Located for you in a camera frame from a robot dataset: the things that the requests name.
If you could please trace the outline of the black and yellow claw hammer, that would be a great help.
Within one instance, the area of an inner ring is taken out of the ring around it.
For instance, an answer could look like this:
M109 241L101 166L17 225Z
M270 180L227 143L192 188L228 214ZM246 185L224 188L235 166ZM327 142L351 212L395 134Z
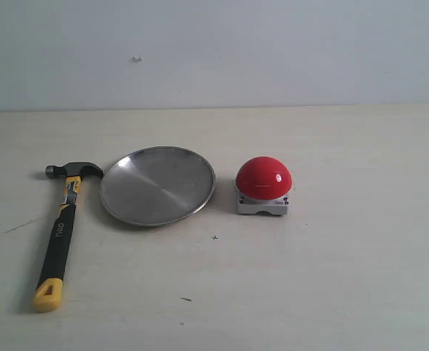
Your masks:
M64 179L64 190L32 298L32 305L38 312L55 311L62 303L64 274L81 184L83 179L89 176L103 178L104 172L91 162L69 162L63 166L48 165L45 175L48 178Z

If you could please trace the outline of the red dome push button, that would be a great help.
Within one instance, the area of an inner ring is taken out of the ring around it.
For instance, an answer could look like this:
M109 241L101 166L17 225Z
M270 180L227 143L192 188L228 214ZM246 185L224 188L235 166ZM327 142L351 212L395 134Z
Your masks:
M235 188L239 214L284 216L290 211L289 193L294 188L294 179L283 162L258 156L241 166Z

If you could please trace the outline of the round stainless steel plate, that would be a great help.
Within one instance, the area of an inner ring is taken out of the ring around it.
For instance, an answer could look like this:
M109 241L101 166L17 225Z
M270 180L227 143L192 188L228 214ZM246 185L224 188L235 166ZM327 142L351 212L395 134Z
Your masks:
M155 146L117 161L100 184L100 199L115 219L138 227L159 227L185 219L211 199L216 174L194 151Z

